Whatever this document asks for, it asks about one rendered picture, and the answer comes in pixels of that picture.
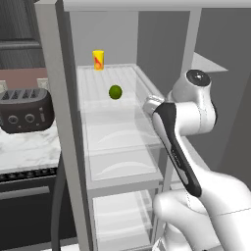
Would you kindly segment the black toaster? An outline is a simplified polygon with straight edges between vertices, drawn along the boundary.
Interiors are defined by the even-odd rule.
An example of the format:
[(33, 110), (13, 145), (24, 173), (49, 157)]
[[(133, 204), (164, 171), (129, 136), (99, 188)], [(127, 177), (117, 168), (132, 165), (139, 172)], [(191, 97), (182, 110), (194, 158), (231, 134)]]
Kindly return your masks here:
[(55, 119), (51, 94), (44, 88), (0, 93), (0, 127), (7, 133), (42, 131)]

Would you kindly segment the clear fridge crisper drawer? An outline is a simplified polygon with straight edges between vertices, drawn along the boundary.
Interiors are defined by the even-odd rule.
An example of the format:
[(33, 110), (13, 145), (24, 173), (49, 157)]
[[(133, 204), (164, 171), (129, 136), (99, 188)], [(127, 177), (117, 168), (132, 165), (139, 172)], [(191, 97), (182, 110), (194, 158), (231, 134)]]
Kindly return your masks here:
[(86, 186), (93, 196), (156, 187), (160, 172), (162, 144), (151, 127), (134, 125), (111, 132), (109, 127), (83, 128)]

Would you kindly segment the green lime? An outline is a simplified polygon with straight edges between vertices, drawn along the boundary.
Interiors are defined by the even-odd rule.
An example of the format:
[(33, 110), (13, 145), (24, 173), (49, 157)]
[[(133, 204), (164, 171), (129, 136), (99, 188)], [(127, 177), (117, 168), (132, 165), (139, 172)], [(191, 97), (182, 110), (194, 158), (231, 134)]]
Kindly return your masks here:
[(109, 89), (109, 96), (113, 100), (118, 100), (122, 97), (123, 95), (123, 90), (119, 85), (112, 85)]

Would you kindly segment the yellow can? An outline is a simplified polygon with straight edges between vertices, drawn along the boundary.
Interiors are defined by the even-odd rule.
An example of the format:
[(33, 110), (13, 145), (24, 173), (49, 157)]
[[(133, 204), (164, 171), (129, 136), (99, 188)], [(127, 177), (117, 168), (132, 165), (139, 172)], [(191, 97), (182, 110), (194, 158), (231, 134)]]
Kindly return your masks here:
[(94, 69), (96, 71), (102, 71), (104, 69), (104, 51), (94, 50), (92, 52), (92, 58), (94, 62)]

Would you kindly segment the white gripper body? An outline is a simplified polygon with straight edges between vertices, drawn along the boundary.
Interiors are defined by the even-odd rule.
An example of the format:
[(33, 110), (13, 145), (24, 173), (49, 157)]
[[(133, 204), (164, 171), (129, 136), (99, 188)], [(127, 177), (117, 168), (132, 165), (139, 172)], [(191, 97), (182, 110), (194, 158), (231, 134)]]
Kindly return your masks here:
[(155, 95), (150, 95), (146, 98), (143, 104), (143, 111), (151, 116), (156, 108), (165, 101), (164, 98)]

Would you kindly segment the black oven with knobs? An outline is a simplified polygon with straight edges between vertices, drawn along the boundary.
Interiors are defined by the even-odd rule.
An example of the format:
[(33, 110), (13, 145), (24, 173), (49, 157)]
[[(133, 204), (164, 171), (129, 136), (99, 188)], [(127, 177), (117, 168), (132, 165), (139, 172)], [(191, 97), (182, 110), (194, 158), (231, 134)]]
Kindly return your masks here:
[(51, 210), (57, 169), (0, 174), (0, 192), (48, 186), (47, 194), (0, 200), (0, 251), (51, 241)]

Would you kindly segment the white freezer drawer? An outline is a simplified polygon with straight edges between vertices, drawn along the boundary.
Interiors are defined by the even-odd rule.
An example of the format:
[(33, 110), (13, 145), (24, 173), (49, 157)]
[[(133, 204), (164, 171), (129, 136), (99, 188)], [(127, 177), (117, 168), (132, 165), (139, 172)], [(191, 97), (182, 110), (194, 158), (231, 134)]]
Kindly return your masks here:
[(151, 244), (150, 190), (96, 197), (93, 210), (98, 251), (130, 251)]

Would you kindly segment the grey fridge body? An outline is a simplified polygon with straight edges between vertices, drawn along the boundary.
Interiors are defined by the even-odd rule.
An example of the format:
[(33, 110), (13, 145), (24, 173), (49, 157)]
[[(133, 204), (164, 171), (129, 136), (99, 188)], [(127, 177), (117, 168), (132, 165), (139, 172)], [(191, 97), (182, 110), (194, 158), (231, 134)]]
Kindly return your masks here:
[[(152, 127), (160, 139), (159, 169), (163, 180), (156, 187), (119, 191), (112, 187), (113, 193), (93, 196), (86, 186), (84, 161), (84, 143), (81, 110), (78, 100), (77, 69), (70, 45), (71, 33), (67, 30), (67, 14), (71, 11), (181, 11), (189, 14), (193, 23), (198, 23), (203, 8), (210, 7), (246, 7), (248, 0), (102, 0), (99, 5), (89, 4), (86, 0), (38, 0), (35, 12), (41, 38), (45, 65), (47, 69), (50, 93), (56, 116), (56, 125), (63, 155), (66, 181), (74, 212), (76, 235), (79, 251), (98, 251), (94, 222), (93, 199), (139, 190), (150, 190), (152, 195), (153, 229), (151, 244), (130, 251), (152, 251), (155, 242), (162, 237), (166, 223), (154, 213), (153, 202), (156, 195), (183, 188), (169, 154), (156, 133), (151, 116)], [(183, 141), (199, 166), (210, 170), (188, 141)]]

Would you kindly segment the clear glass fridge shelf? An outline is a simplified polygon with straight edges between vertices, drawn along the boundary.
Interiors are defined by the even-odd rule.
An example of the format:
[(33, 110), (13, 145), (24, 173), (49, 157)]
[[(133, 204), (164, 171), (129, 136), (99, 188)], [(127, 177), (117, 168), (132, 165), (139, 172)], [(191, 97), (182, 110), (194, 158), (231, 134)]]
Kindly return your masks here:
[[(112, 85), (119, 85), (123, 90), (118, 100), (109, 96)], [(111, 132), (116, 126), (128, 128), (128, 125), (153, 129), (143, 104), (148, 96), (160, 92), (137, 65), (109, 65), (102, 71), (79, 67), (77, 87), (84, 127), (109, 127)]]

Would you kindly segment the dark grey fridge door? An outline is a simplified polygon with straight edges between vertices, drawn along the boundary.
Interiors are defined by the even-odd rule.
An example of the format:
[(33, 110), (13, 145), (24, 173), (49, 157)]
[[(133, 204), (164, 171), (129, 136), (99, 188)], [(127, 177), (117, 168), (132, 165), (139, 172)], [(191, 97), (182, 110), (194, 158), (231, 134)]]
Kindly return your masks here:
[(189, 141), (211, 170), (250, 183), (250, 151), (243, 144), (251, 131), (240, 111), (251, 76), (251, 9), (203, 10), (196, 52), (224, 70), (210, 74), (217, 124)]

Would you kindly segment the white fridge door shelf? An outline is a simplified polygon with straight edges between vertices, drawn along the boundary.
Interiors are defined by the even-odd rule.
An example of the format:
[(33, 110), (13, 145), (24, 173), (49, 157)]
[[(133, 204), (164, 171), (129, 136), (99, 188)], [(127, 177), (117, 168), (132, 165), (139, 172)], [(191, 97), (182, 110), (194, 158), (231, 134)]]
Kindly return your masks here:
[(205, 73), (223, 73), (226, 68), (194, 52), (191, 63), (192, 70), (201, 70)]

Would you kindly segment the dark grey wall cupboard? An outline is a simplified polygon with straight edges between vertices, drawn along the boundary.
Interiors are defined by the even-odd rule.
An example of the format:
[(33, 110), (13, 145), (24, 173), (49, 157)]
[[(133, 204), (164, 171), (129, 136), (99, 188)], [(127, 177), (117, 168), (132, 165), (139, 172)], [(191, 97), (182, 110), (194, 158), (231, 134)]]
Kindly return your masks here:
[(34, 3), (0, 0), (0, 70), (44, 68)]

